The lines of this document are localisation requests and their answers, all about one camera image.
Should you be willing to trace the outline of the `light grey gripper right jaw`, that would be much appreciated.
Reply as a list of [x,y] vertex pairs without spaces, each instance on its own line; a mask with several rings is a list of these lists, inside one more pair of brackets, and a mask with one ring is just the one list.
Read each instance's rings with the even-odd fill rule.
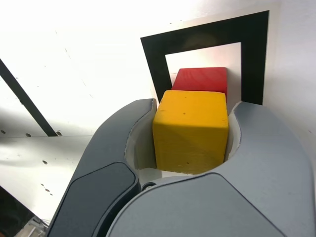
[[315,180],[296,136],[267,107],[241,102],[234,154],[219,167],[163,178],[117,215],[110,237],[313,237]]

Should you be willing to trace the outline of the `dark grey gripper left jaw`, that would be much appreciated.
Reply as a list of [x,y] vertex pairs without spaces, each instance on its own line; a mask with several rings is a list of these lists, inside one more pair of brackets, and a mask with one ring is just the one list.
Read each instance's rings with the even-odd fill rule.
[[49,237],[104,237],[142,190],[138,171],[155,168],[155,99],[136,100],[110,116],[88,143],[54,214]]

